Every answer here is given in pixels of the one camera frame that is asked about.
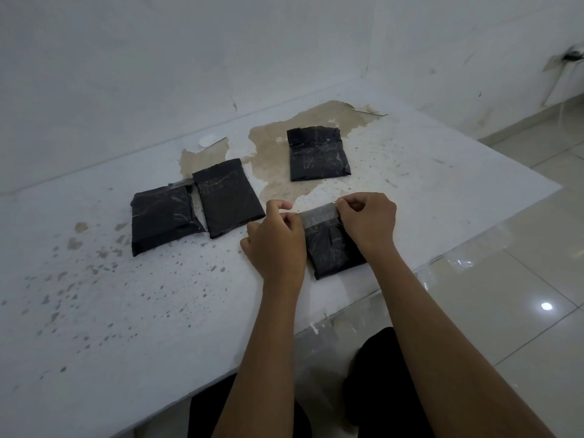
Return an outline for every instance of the baseboard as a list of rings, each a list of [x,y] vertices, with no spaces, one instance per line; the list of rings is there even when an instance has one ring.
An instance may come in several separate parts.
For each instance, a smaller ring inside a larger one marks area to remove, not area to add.
[[[574,107],[584,103],[584,94],[575,96],[570,98],[567,102],[564,103],[564,111],[573,109]],[[518,121],[511,126],[506,127],[505,129],[501,129],[500,131],[495,132],[494,134],[488,135],[487,137],[478,139],[479,142],[483,143],[486,146],[493,146],[493,144],[497,144],[504,139],[508,139],[519,132],[524,131],[525,129],[529,129],[530,127],[534,127],[536,124],[540,124],[542,121],[550,120],[551,118],[557,117],[559,114],[559,109],[561,105],[555,104],[547,109],[544,109],[536,114],[532,115],[531,117],[523,118],[521,121]]]

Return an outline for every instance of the forearm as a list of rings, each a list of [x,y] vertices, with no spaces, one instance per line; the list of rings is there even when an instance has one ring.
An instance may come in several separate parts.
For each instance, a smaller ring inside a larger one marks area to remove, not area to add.
[[[265,288],[263,294],[214,438],[292,436],[294,313],[298,293]]]
[[[436,436],[552,436],[427,294],[394,248],[370,263]]]

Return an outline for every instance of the hand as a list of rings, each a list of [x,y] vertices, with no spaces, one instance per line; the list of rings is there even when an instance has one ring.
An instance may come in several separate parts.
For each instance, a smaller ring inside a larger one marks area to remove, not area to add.
[[[268,201],[266,218],[261,224],[248,223],[248,236],[240,244],[265,284],[290,287],[299,293],[306,268],[304,228],[298,214],[281,214],[279,209],[292,209],[292,204]]]
[[[370,263],[388,249],[395,250],[394,227],[397,206],[385,194],[357,192],[336,200],[340,220],[361,254]]]

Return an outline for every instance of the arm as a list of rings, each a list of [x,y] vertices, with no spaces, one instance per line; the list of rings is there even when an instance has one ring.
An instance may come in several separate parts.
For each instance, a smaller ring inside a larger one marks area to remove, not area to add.
[[[369,262],[420,402],[437,437],[552,437],[544,423],[450,321],[393,244],[396,206],[384,194],[337,201]]]
[[[306,266],[302,221],[270,200],[266,219],[248,224],[241,248],[264,279],[252,335],[214,438],[291,437],[294,420],[294,313]]]

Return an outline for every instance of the plastic wrap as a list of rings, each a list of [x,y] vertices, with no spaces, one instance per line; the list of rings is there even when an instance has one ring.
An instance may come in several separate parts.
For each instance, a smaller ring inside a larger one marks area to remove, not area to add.
[[[302,212],[300,218],[316,279],[366,263],[345,231],[334,203]]]
[[[132,255],[205,231],[194,214],[191,191],[192,184],[179,182],[134,195]]]
[[[335,127],[305,127],[287,132],[290,180],[319,180],[351,175],[340,131]]]
[[[211,238],[266,216],[238,158],[195,172],[193,180]]]

